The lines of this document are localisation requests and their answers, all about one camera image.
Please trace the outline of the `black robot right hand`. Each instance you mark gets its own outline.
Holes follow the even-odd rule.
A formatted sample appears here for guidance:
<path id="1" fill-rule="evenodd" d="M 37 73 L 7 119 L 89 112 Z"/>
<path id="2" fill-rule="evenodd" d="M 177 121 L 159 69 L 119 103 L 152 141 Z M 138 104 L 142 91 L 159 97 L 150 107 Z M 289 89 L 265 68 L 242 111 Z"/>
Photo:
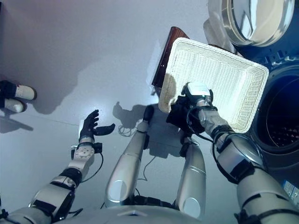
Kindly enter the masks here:
<path id="1" fill-rule="evenodd" d="M 199 81 L 186 83 L 181 95 L 185 96 L 189 104 L 193 106 L 211 105 L 214 99 L 212 90 Z"/>

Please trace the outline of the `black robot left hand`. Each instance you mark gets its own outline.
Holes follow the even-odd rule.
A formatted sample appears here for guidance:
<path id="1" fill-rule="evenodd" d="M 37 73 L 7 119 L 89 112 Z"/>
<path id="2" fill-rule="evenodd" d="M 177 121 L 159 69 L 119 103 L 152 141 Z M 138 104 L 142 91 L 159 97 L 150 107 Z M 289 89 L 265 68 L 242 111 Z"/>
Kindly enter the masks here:
<path id="1" fill-rule="evenodd" d="M 81 143 L 84 138 L 90 138 L 94 141 L 94 136 L 105 136 L 114 131 L 114 123 L 109 126 L 98 126 L 98 121 L 99 110 L 94 110 L 84 119 L 83 126 L 79 132 L 79 143 Z"/>

